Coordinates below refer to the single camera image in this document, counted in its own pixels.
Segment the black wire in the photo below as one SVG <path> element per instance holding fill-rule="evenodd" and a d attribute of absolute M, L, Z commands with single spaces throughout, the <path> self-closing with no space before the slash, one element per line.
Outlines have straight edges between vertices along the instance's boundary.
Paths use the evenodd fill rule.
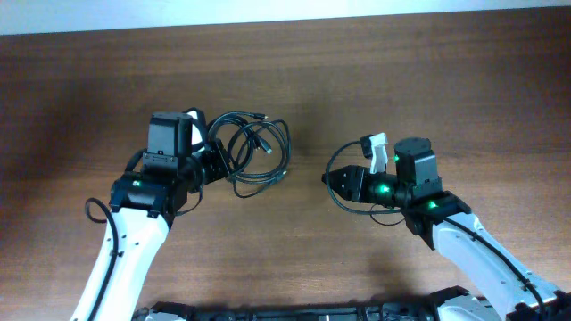
<path fill-rule="evenodd" d="M 143 154 L 146 153 L 146 148 L 143 148 L 136 152 L 130 160 L 128 160 L 127 166 L 125 167 L 125 171 L 133 171 L 137 166 L 138 162 L 143 157 Z"/>
<path fill-rule="evenodd" d="M 204 196 L 204 192 L 203 192 L 203 187 L 202 187 L 202 186 L 199 187 L 198 193 L 199 193 L 199 196 L 198 196 L 198 201 L 196 202 L 196 204 L 195 204 L 192 208 L 190 208 L 190 209 L 188 209 L 188 210 L 181 210 L 181 211 L 176 212 L 176 213 L 175 213 L 175 216 L 176 216 L 176 217 L 185 215 L 185 214 L 187 214 L 189 211 L 194 210 L 194 209 L 196 209 L 196 208 L 198 207 L 198 204 L 200 204 L 200 202 L 203 201 L 203 196 Z"/>
<path fill-rule="evenodd" d="M 521 283 L 524 284 L 525 288 L 527 290 L 529 290 L 529 292 L 535 297 L 535 299 L 537 300 L 537 304 L 539 306 L 539 320 L 543 320 L 544 317 L 546 317 L 545 315 L 545 305 L 543 304 L 543 299 L 541 297 L 541 295 L 537 292 L 537 290 L 535 290 L 534 285 L 529 281 L 528 278 L 526 278 L 518 269 L 516 266 L 514 266 L 514 264 L 505 256 L 503 255 L 503 253 L 500 252 L 500 250 L 496 249 L 493 245 L 491 245 L 490 243 L 488 243 L 482 236 L 478 235 L 476 232 L 473 232 L 472 230 L 470 230 L 469 228 L 461 225 L 460 223 L 453 221 L 449 218 L 440 218 L 440 220 L 449 223 L 459 229 L 461 229 L 462 231 L 464 231 L 466 234 L 470 235 L 473 239 L 478 240 L 481 244 L 483 244 L 485 247 L 487 247 L 490 251 L 492 251 L 492 253 L 494 253 L 496 256 L 498 256 L 498 258 L 500 258 L 507 266 L 508 268 L 516 275 L 516 277 L 519 279 L 519 281 Z"/>
<path fill-rule="evenodd" d="M 101 208 L 101 210 L 103 211 L 103 213 L 107 217 L 107 220 L 96 219 L 96 218 L 93 218 L 91 216 L 91 213 L 89 211 L 89 205 L 91 203 L 95 203 Z M 85 210 L 86 210 L 87 217 L 91 221 L 93 221 L 95 223 L 99 223 L 99 224 L 109 222 L 109 226 L 111 228 L 111 233 L 112 233 L 112 240 L 113 240 L 113 249 L 111 252 L 111 260 L 109 261 L 109 267 L 107 268 L 107 272 L 105 273 L 105 278 L 103 279 L 103 282 L 101 283 L 101 288 L 99 289 L 99 294 L 97 294 L 97 299 L 95 300 L 95 304 L 93 306 L 93 309 L 91 310 L 91 314 L 89 314 L 89 317 L 87 318 L 87 321 L 92 321 L 95 318 L 95 316 L 97 315 L 97 310 L 99 309 L 99 306 L 101 305 L 101 301 L 103 300 L 103 297 L 105 295 L 105 290 L 107 289 L 107 284 L 109 283 L 109 280 L 111 279 L 111 275 L 113 273 L 113 268 L 115 267 L 115 261 L 117 260 L 117 252 L 119 251 L 119 236 L 117 234 L 117 227 L 115 226 L 115 220 L 113 219 L 111 212 L 109 211 L 109 209 L 107 209 L 107 206 L 105 206 L 105 204 L 103 204 L 103 202 L 101 202 L 101 201 L 99 201 L 93 197 L 88 198 L 86 201 Z"/>
<path fill-rule="evenodd" d="M 354 210 L 354 209 L 350 209 L 348 207 L 346 207 L 345 205 L 341 204 L 341 202 L 339 202 L 339 200 L 337 199 L 337 197 L 335 197 L 335 194 L 333 193 L 333 189 L 331 189 L 331 185 L 329 183 L 329 171 L 331 170 L 331 166 L 333 165 L 333 162 L 335 161 L 335 158 L 337 158 L 337 156 L 339 156 L 339 154 L 347 147 L 355 145 L 355 144 L 360 144 L 359 141 L 355 141 L 355 142 L 350 142 L 347 143 L 345 145 L 343 145 L 343 147 L 339 148 L 337 150 L 337 152 L 335 152 L 333 154 L 333 156 L 331 156 L 331 160 L 329 160 L 329 163 L 327 164 L 327 166 L 325 167 L 325 185 L 327 186 L 327 190 L 329 191 L 329 195 L 331 196 L 331 199 L 333 200 L 333 202 L 335 202 L 335 204 L 337 204 L 337 206 L 339 206 L 340 208 L 353 213 L 353 214 L 361 214 L 361 215 L 372 215 L 372 214 L 394 214 L 394 213 L 400 213 L 400 210 Z"/>
<path fill-rule="evenodd" d="M 378 204 L 373 204 L 373 206 L 371 206 L 371 209 L 370 209 L 369 211 L 372 211 L 373 208 L 374 208 L 375 206 L 377 206 L 377 205 L 378 205 Z M 400 223 L 402 223 L 402 221 L 404 220 L 404 218 L 403 218 L 403 219 L 401 219 L 401 220 L 398 221 L 398 222 L 394 222 L 394 223 L 383 223 L 383 222 L 377 221 L 377 220 L 375 219 L 375 217 L 373 217 L 373 214 L 371 214 L 370 217 L 371 217 L 371 219 L 372 219 L 375 223 L 377 223 L 377 224 L 379 224 L 379 225 L 382 225 L 382 226 L 397 226 L 397 225 L 399 225 Z"/>
<path fill-rule="evenodd" d="M 227 112 L 213 120 L 208 125 L 208 137 L 209 140 L 216 138 L 219 129 L 223 126 L 235 125 L 238 127 L 238 130 L 228 141 L 228 157 L 232 166 L 232 170 L 228 176 L 228 181 L 232 183 L 234 194 L 237 197 L 249 198 L 262 193 L 270 186 L 273 186 L 282 180 L 286 174 L 287 166 L 291 160 L 292 146 L 289 127 L 283 120 L 258 120 L 248 122 L 242 116 L 255 119 L 264 118 L 264 115 L 262 114 L 250 112 Z M 260 133 L 263 131 L 269 132 L 277 141 L 279 150 L 281 151 L 279 164 L 277 164 L 274 169 L 268 172 L 245 173 L 245 169 L 252 161 L 254 150 L 260 147 L 260 140 L 263 139 L 261 138 Z M 234 150 L 236 147 L 236 141 L 240 136 L 244 136 L 245 140 L 235 155 Z M 237 190 L 237 183 L 246 185 L 260 185 L 261 187 L 252 193 L 240 194 Z"/>

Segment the white plastic part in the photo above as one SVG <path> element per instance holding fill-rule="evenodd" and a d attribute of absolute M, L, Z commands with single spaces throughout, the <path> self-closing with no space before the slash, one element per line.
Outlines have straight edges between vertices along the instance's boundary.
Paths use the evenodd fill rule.
<path fill-rule="evenodd" d="M 486 307 L 473 295 L 449 299 L 437 308 L 441 321 L 500 321 L 493 308 Z"/>
<path fill-rule="evenodd" d="M 133 317 L 146 273 L 169 233 L 164 218 L 148 218 L 146 210 L 121 208 L 112 216 L 119 234 L 119 253 L 123 254 L 115 261 L 95 321 L 130 320 Z M 89 317 L 109 266 L 112 243 L 108 223 L 99 257 L 70 321 L 85 321 Z"/>
<path fill-rule="evenodd" d="M 189 111 L 186 113 L 186 115 L 194 118 L 194 119 L 198 119 L 198 113 L 196 111 Z M 203 141 L 203 137 L 200 136 L 200 131 L 198 130 L 198 128 L 196 128 L 195 125 L 193 125 L 193 134 L 192 134 L 192 140 L 191 140 L 191 144 L 196 145 L 199 144 Z"/>
<path fill-rule="evenodd" d="M 377 134 L 371 136 L 369 139 L 371 141 L 371 150 L 373 151 L 370 173 L 375 174 L 377 172 L 384 172 L 386 170 L 386 164 L 389 162 L 385 149 L 385 145 L 388 144 L 386 134 Z"/>
<path fill-rule="evenodd" d="M 547 303 L 556 298 L 554 292 L 558 287 L 541 279 L 519 262 L 484 229 L 476 215 L 459 213 L 450 216 L 449 219 L 478 233 L 508 258 L 534 284 L 543 302 Z M 513 312 L 518 303 L 537 307 L 535 297 L 523 287 L 508 266 L 464 231 L 450 223 L 442 222 L 433 226 L 432 236 L 436 250 L 454 262 L 472 280 L 483 296 L 490 301 L 501 320 L 505 320 L 506 315 Z"/>
<path fill-rule="evenodd" d="M 186 318 L 177 316 L 174 313 L 164 313 L 152 311 L 145 321 L 186 321 Z"/>

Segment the brown wooden surface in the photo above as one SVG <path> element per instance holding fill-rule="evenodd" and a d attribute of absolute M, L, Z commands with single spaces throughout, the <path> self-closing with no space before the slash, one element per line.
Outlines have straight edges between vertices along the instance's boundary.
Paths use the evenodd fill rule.
<path fill-rule="evenodd" d="M 104 231 L 84 200 L 108 201 L 153 111 L 191 106 L 285 119 L 291 167 L 249 200 L 209 185 L 175 221 L 139 307 L 474 289 L 405 226 L 329 199 L 328 158 L 379 131 L 429 137 L 445 187 L 571 291 L 570 59 L 569 8 L 0 37 L 0 318 L 71 316 Z M 345 155 L 339 165 L 364 163 Z"/>

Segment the tangled wires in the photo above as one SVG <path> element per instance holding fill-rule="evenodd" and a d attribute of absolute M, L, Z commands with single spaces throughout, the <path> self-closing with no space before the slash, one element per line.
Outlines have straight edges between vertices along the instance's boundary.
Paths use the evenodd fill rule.
<path fill-rule="evenodd" d="M 256 119 L 257 121 L 249 122 L 244 117 Z M 207 140 L 217 138 L 217 134 L 223 126 L 235 125 L 238 130 L 232 135 L 228 141 L 228 158 L 230 159 L 232 171 L 228 180 L 232 183 L 234 194 L 240 198 L 248 198 L 265 191 L 270 186 L 278 183 L 286 174 L 287 165 L 291 159 L 292 145 L 289 128 L 287 124 L 281 120 L 266 121 L 266 115 L 260 113 L 230 111 L 217 117 L 211 121 L 207 127 Z M 266 153 L 272 153 L 271 145 L 260 133 L 268 131 L 276 139 L 281 151 L 281 159 L 279 164 L 272 170 L 265 173 L 246 173 L 244 170 L 248 167 L 253 158 L 255 150 L 262 149 Z M 237 150 L 236 156 L 233 153 L 238 138 L 244 135 L 244 142 Z M 237 183 L 247 185 L 259 185 L 255 192 L 249 194 L 240 194 L 236 188 Z"/>

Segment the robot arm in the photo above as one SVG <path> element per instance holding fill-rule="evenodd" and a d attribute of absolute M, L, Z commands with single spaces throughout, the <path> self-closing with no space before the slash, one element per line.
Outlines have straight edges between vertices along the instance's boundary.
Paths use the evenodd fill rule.
<path fill-rule="evenodd" d="M 493 239 L 459 197 L 443 191 L 428 139 L 413 137 L 397 143 L 394 146 L 396 175 L 391 175 L 374 170 L 379 168 L 379 160 L 373 156 L 385 153 L 386 139 L 379 136 L 382 138 L 385 134 L 365 136 L 343 147 L 360 144 L 364 156 L 373 160 L 371 170 L 350 165 L 330 171 L 333 160 L 343 148 L 327 164 L 322 181 L 334 201 L 338 202 L 335 192 L 346 201 L 399 208 L 414 235 L 451 260 L 474 282 L 497 312 L 495 319 L 545 320 L 545 306 L 550 305 L 552 314 L 562 310 L 559 303 L 565 294 L 530 271 Z M 440 300 L 441 305 L 434 307 L 433 312 L 441 320 L 490 319 L 483 317 L 489 314 L 488 310 L 459 306 L 452 303 L 454 298 Z"/>
<path fill-rule="evenodd" d="M 559 288 L 532 273 L 529 268 L 519 262 L 484 229 L 475 214 L 458 213 L 448 217 L 448 219 L 477 233 L 495 250 L 505 256 L 517 270 L 525 275 L 544 304 L 547 305 L 557 299 L 555 293 Z M 448 222 L 442 222 L 433 226 L 432 239 L 435 250 L 456 264 L 472 280 L 478 290 L 492 304 L 498 315 L 501 316 L 501 320 L 505 320 L 506 316 L 516 312 L 519 304 L 532 309 L 538 308 L 537 299 L 508 268 L 506 263 L 465 231 Z M 457 310 L 448 309 L 447 311 L 443 310 L 442 313 L 454 315 Z"/>
<path fill-rule="evenodd" d="M 117 227 L 118 252 L 94 320 L 130 320 L 143 288 L 147 271 L 169 233 L 163 216 L 151 218 L 147 210 L 121 208 L 112 213 Z M 113 251 L 107 224 L 101 251 L 71 320 L 88 320 L 101 290 Z"/>

